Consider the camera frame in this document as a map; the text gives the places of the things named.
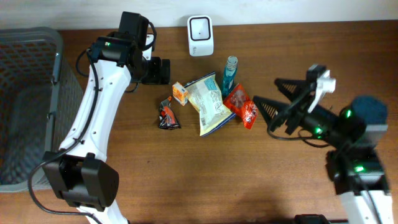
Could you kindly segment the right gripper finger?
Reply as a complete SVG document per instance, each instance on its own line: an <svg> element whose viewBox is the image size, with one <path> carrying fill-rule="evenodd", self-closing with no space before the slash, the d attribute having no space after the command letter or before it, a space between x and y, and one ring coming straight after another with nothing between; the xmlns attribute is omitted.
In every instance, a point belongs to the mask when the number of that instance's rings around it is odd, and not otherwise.
<svg viewBox="0 0 398 224"><path fill-rule="evenodd" d="M275 79L274 84L277 86L278 90L291 102L296 100L299 95L308 87L306 80L289 80L277 78Z"/></svg>
<svg viewBox="0 0 398 224"><path fill-rule="evenodd" d="M281 126L290 115L287 103L261 96L254 96L252 100L268 126Z"/></svg>

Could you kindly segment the small orange box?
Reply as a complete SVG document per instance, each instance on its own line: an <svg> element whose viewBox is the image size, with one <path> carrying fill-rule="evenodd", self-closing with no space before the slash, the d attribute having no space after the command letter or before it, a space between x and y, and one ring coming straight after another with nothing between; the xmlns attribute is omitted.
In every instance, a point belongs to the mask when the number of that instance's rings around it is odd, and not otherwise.
<svg viewBox="0 0 398 224"><path fill-rule="evenodd" d="M173 97L182 106L185 106L188 103L189 92L179 82L176 82L172 85L172 93L173 93Z"/></svg>

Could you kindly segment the red snack bag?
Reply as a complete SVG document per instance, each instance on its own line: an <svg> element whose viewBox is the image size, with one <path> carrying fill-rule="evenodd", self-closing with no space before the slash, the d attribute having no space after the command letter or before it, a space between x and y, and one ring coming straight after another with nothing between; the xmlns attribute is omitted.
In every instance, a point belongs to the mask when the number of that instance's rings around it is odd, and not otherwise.
<svg viewBox="0 0 398 224"><path fill-rule="evenodd" d="M223 103L242 119L246 129L252 128L259 114L259 110L241 84L237 84L233 88L232 92L224 99Z"/></svg>

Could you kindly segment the black red snack packet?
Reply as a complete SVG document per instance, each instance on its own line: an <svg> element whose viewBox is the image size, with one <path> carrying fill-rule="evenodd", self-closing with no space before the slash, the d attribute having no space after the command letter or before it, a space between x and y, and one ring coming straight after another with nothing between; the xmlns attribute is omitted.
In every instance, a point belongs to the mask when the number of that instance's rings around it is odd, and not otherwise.
<svg viewBox="0 0 398 224"><path fill-rule="evenodd" d="M171 109L172 97L169 96L159 106L159 128L166 130L180 129L181 125Z"/></svg>

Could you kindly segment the cream blue chips bag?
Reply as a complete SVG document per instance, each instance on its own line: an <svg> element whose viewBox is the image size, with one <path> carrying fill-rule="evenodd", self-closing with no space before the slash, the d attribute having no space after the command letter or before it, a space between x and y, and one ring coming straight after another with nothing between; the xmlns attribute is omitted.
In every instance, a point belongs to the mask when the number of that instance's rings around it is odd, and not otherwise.
<svg viewBox="0 0 398 224"><path fill-rule="evenodd" d="M215 132L236 116L224 105L215 77L216 73L211 72L183 86L190 104L199 113L200 137Z"/></svg>

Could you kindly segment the blue drink bottle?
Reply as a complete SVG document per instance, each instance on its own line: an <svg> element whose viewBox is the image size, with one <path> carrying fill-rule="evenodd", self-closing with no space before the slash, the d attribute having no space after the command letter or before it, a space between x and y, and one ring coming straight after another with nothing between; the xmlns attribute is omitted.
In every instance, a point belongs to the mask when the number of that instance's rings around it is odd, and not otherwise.
<svg viewBox="0 0 398 224"><path fill-rule="evenodd" d="M223 97L227 97L230 91L233 89L234 78L236 76L238 68L238 59L235 56L229 56L226 61L223 72L223 84L221 88L221 94Z"/></svg>

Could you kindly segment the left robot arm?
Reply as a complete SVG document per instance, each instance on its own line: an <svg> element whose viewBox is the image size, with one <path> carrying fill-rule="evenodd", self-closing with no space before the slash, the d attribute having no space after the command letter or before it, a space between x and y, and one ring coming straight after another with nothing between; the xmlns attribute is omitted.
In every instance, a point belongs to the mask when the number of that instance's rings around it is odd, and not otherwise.
<svg viewBox="0 0 398 224"><path fill-rule="evenodd" d="M153 57L157 33L146 17L124 11L119 28L83 51L90 63L85 94L57 152L38 168L59 199L90 223L128 223L116 202L119 174L107 165L109 134L130 84L167 85L170 60Z"/></svg>

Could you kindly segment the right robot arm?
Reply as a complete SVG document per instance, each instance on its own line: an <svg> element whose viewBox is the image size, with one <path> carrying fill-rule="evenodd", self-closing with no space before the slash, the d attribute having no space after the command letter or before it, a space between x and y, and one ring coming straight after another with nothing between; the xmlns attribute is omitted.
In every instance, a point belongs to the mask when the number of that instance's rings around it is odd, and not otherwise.
<svg viewBox="0 0 398 224"><path fill-rule="evenodd" d="M314 64L303 80L277 78L289 103L254 96L253 102L274 139L331 146L326 171L347 214L347 223L393 223L392 195L376 146L388 129L387 106L371 96L358 96L338 114L320 106L333 93L336 79L324 65ZM286 136L274 131L286 126Z"/></svg>

